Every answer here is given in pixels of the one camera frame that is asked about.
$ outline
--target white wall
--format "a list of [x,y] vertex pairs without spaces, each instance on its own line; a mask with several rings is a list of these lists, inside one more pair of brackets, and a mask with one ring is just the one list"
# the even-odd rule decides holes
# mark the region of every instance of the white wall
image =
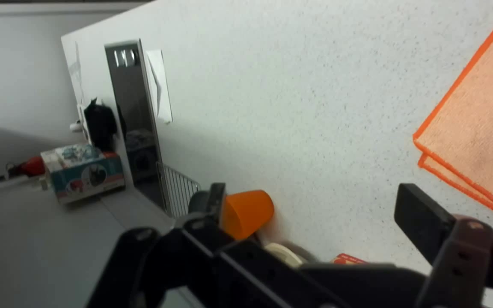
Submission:
[[59,36],[131,6],[0,6],[0,175],[56,146],[78,141]]
[[83,95],[112,96],[102,47],[160,48],[174,122],[164,163],[265,189],[270,238],[427,269],[393,225],[396,185],[493,213],[417,170],[410,136],[493,30],[487,0],[160,0],[63,38]]

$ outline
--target gray floor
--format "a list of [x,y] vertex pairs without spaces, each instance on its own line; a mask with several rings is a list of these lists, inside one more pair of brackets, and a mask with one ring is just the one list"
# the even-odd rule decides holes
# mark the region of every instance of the gray floor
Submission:
[[[170,228],[135,192],[63,208],[35,182],[0,185],[0,308],[80,308],[112,250],[133,226]],[[164,307],[198,307],[182,291]]]

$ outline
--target orange fabric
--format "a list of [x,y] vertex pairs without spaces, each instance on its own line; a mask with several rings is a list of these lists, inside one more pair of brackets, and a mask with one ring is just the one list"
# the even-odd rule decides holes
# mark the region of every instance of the orange fabric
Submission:
[[273,202],[263,190],[227,196],[220,230],[236,242],[249,238],[273,218]]
[[414,134],[419,167],[493,209],[493,31]]

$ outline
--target orange object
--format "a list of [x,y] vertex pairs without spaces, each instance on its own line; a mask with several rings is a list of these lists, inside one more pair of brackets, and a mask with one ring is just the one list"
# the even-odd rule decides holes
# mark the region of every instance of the orange object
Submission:
[[273,202],[263,190],[227,196],[220,230],[236,242],[249,238],[273,218]]
[[414,134],[419,167],[493,209],[493,31]]
[[335,257],[333,264],[338,264],[338,266],[357,266],[357,264],[366,264],[366,262],[360,261],[360,259],[355,259],[352,255],[347,255],[347,254],[338,254]]

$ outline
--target floor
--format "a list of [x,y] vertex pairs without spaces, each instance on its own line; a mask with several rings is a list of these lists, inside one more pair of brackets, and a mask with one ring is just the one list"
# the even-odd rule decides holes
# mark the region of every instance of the floor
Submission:
[[[112,250],[133,226],[170,228],[170,221],[131,190],[59,206],[37,182],[0,184],[0,308],[78,308]],[[184,291],[162,307],[198,307]]]

